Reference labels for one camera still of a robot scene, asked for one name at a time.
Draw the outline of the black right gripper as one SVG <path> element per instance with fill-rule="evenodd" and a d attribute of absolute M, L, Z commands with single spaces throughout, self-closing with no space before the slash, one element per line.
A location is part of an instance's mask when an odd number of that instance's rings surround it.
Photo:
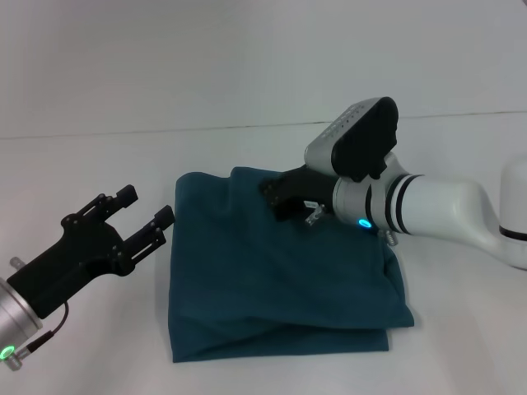
<path fill-rule="evenodd" d="M 338 177 L 321 174 L 303 165 L 259 183 L 268 208 L 279 222 L 306 220 L 318 207 L 322 215 L 333 215 L 333 191 Z"/>

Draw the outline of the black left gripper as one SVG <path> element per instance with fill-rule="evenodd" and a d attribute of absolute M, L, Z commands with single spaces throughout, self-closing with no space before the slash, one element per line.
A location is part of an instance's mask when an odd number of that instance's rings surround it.
<path fill-rule="evenodd" d="M 38 318 L 46 318 L 91 280 L 111 273 L 113 254 L 114 273 L 127 276 L 166 243 L 164 231 L 175 222 L 171 206 L 164 206 L 150 222 L 123 241 L 105 221 L 137 200 L 131 184 L 115 197 L 99 194 L 80 211 L 65 216 L 61 220 L 60 240 L 10 276 L 7 283 Z"/>

